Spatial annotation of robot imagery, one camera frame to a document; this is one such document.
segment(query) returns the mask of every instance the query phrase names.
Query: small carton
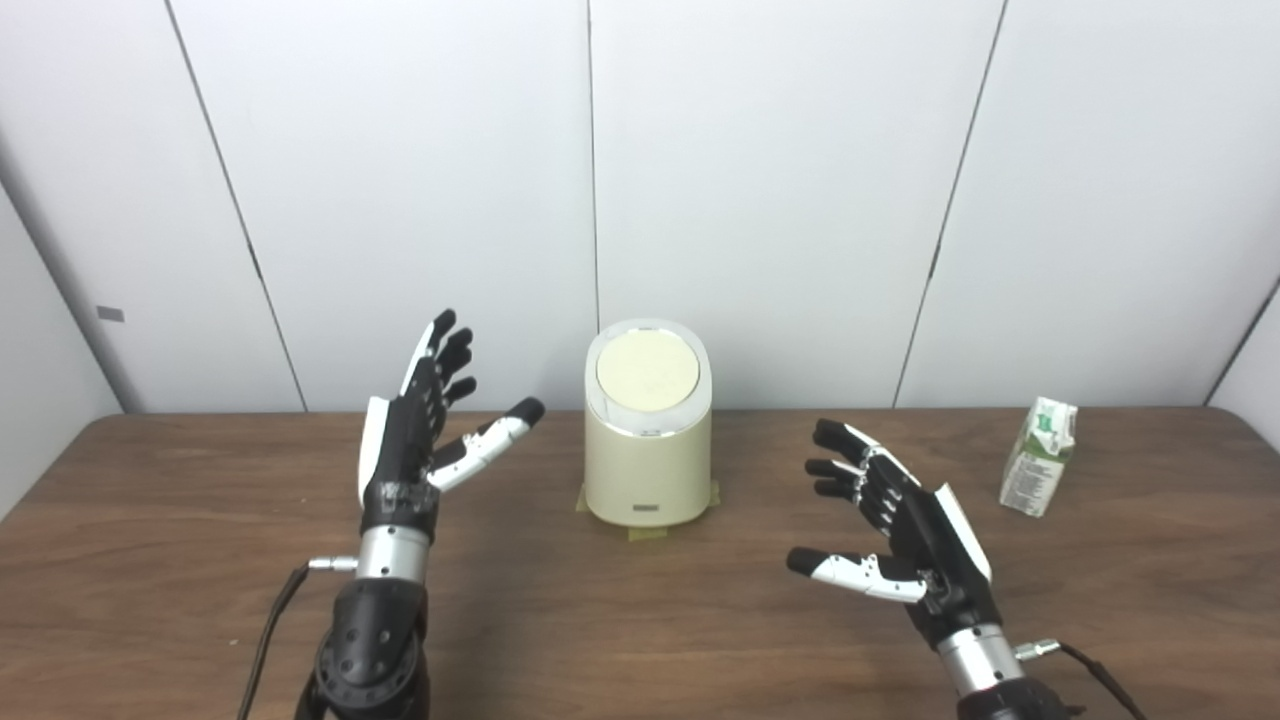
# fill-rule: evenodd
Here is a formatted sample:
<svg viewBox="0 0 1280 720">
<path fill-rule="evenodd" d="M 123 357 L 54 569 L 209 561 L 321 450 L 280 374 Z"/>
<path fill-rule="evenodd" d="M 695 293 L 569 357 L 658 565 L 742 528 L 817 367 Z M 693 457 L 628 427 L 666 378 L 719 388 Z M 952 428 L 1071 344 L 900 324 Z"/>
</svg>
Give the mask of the small carton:
<svg viewBox="0 0 1280 720">
<path fill-rule="evenodd" d="M 1000 503 L 1041 518 L 1075 448 L 1074 405 L 1037 397 L 1005 464 Z"/>
</svg>

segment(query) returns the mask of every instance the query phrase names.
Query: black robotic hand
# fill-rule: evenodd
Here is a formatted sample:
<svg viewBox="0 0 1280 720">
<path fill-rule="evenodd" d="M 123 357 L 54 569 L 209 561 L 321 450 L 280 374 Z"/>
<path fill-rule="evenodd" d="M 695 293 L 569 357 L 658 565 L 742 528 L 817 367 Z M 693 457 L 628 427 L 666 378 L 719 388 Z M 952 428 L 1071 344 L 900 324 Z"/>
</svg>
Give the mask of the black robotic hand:
<svg viewBox="0 0 1280 720">
<path fill-rule="evenodd" d="M 1001 629 L 991 564 L 950 486 L 928 492 L 891 452 L 858 429 L 818 420 L 819 447 L 840 460 L 809 460 L 814 491 L 842 497 L 888 538 L 888 556 L 797 547 L 787 568 L 873 597 L 906 612 L 951 676 L 963 719 L 1059 720 L 1068 711 L 1043 683 L 1025 676 Z"/>
<path fill-rule="evenodd" d="M 445 310 L 410 360 L 399 395 L 371 397 L 357 469 L 360 557 L 356 578 L 334 601 L 296 717 L 424 720 L 430 712 L 426 560 L 435 542 L 442 493 L 475 475 L 527 433 L 544 407 L 527 397 L 472 433 L 435 447 L 449 407 L 471 395 L 471 331 L 453 334 Z"/>
</svg>

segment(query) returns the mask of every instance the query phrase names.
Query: black cable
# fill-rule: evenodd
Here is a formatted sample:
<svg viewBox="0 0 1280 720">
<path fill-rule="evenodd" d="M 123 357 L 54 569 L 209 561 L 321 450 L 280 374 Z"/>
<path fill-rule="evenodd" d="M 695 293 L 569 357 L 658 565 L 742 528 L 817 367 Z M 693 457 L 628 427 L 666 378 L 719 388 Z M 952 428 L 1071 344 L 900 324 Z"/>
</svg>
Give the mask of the black cable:
<svg viewBox="0 0 1280 720">
<path fill-rule="evenodd" d="M 248 670 L 244 700 L 241 701 L 241 710 L 236 714 L 236 720 L 248 720 L 248 710 L 253 706 L 257 682 L 262 678 L 262 665 L 266 664 L 266 646 L 271 644 L 271 633 L 275 630 L 275 623 L 280 619 L 284 609 L 289 606 L 293 593 L 298 592 L 298 588 L 302 587 L 302 580 L 307 579 L 307 570 L 310 570 L 307 562 L 303 562 L 301 568 L 294 568 L 289 573 L 289 579 L 284 582 L 284 587 L 280 588 L 280 594 L 271 603 L 271 611 L 266 615 L 266 625 L 262 628 L 262 637 L 257 641 L 257 655 L 253 656 L 253 665 Z"/>
<path fill-rule="evenodd" d="M 1120 683 L 1117 683 L 1116 679 L 1111 676 L 1111 673 L 1107 673 L 1107 669 L 1101 662 L 1093 660 L 1088 655 L 1084 655 L 1083 652 L 1075 650 L 1074 647 L 1066 643 L 1059 643 L 1059 648 L 1062 652 L 1070 655 L 1071 657 L 1079 660 L 1080 665 L 1084 665 L 1084 667 L 1089 671 L 1089 674 L 1093 675 L 1093 678 L 1097 682 L 1102 683 L 1102 687 L 1105 687 L 1116 698 L 1116 702 L 1123 705 L 1124 708 L 1128 710 L 1129 714 L 1133 715 L 1135 720 L 1147 720 L 1147 716 L 1143 715 L 1140 710 L 1138 710 L 1138 705 L 1133 701 L 1132 697 L 1129 697 L 1129 693 L 1126 693 L 1124 688 L 1120 687 Z"/>
</svg>

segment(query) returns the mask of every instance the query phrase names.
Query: container lid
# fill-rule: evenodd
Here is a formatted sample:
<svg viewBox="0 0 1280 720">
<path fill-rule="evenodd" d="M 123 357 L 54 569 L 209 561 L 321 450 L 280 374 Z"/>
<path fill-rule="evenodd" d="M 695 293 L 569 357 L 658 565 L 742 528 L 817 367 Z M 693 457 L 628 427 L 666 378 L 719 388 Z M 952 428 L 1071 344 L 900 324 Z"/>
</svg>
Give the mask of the container lid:
<svg viewBox="0 0 1280 720">
<path fill-rule="evenodd" d="M 595 364 L 595 375 L 611 400 L 658 413 L 680 405 L 698 387 L 698 355 L 680 336 L 641 328 L 611 340 Z"/>
<path fill-rule="evenodd" d="M 672 436 L 712 407 L 707 348 L 680 323 L 614 323 L 591 341 L 585 370 L 588 411 L 622 434 Z"/>
</svg>

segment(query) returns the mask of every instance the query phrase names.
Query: table surface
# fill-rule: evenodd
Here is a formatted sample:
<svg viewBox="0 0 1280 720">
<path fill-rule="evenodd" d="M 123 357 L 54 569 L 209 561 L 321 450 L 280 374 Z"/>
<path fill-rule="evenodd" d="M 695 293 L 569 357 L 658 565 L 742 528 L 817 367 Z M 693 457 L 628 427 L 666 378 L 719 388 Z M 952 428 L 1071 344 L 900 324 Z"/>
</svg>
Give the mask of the table surface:
<svg viewBox="0 0 1280 720">
<path fill-rule="evenodd" d="M 952 692 L 901 607 L 791 574 L 795 544 L 883 550 L 801 470 L 819 416 L 951 482 L 1015 642 L 1101 659 L 1153 719 L 1280 703 L 1280 456 L 1210 409 L 1085 409 L 1046 518 L 1000 507 L 1019 410 L 714 418 L 722 503 L 666 539 L 575 512 L 582 420 L 552 413 L 451 492 L 433 548 L 433 717 L 943 719 Z M 458 414 L 451 432 L 479 423 Z M 360 415 L 131 415 L 91 425 L 0 524 L 0 715 L 234 716 L 289 569 L 357 547 Z M 312 574 L 252 717 L 292 717 L 343 577 Z M 1075 662 L 1030 671 L 1123 711 Z"/>
</svg>

